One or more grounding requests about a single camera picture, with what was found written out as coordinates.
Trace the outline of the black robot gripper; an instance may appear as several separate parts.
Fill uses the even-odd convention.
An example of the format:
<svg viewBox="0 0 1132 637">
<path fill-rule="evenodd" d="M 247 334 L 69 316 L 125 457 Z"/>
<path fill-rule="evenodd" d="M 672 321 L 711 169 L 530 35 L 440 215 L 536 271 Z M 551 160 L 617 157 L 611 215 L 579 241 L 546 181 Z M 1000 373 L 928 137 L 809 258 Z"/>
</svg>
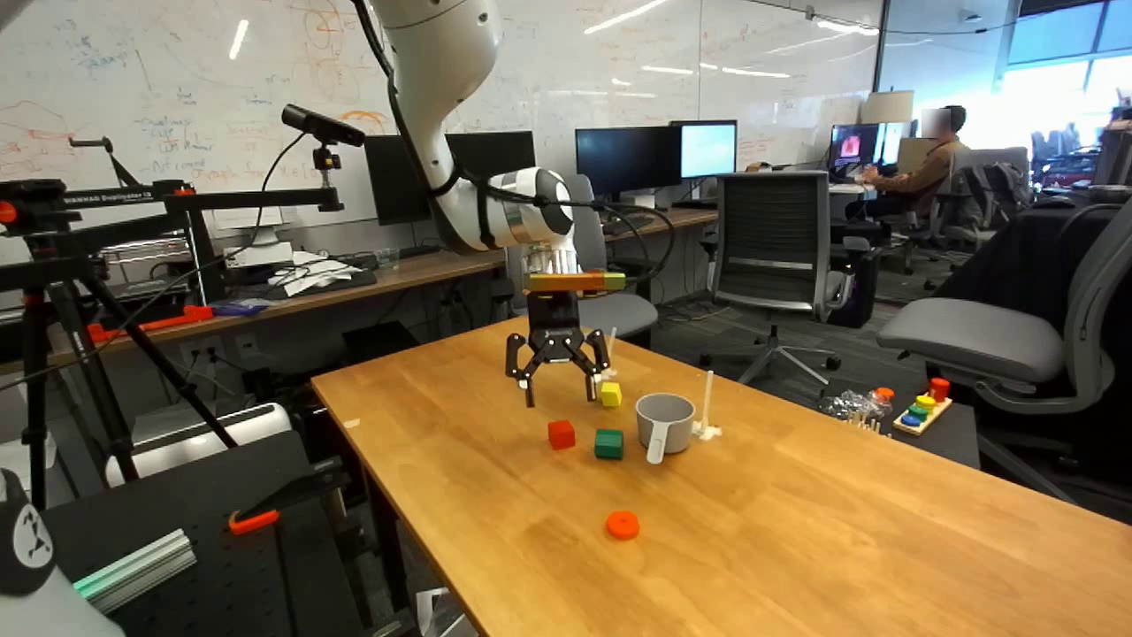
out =
<svg viewBox="0 0 1132 637">
<path fill-rule="evenodd" d="M 588 400 L 598 403 L 598 391 L 617 377 L 610 356 L 610 334 L 595 329 L 583 337 L 578 299 L 569 291 L 530 291 L 529 294 L 529 337 L 506 337 L 506 377 L 519 386 L 525 403 L 536 409 L 536 373 L 547 360 L 588 366 Z"/>
</svg>

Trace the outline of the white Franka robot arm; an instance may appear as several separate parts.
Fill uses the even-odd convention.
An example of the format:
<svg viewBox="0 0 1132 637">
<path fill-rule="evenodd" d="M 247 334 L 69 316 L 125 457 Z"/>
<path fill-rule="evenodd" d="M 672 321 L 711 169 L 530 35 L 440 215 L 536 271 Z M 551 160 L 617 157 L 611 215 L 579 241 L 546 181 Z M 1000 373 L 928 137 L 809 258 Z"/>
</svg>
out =
<svg viewBox="0 0 1132 637">
<path fill-rule="evenodd" d="M 579 325 L 573 231 L 579 203 L 546 167 L 470 178 L 448 147 L 446 123 L 484 84 L 499 62 L 501 25 L 496 0 L 351 0 L 361 32 L 386 75 L 386 103 L 407 143 L 440 236 L 460 252 L 538 248 L 547 265 L 529 274 L 529 329 L 506 341 L 506 377 L 536 400 L 536 377 L 573 360 L 583 392 L 611 377 L 610 341 Z"/>
</svg>

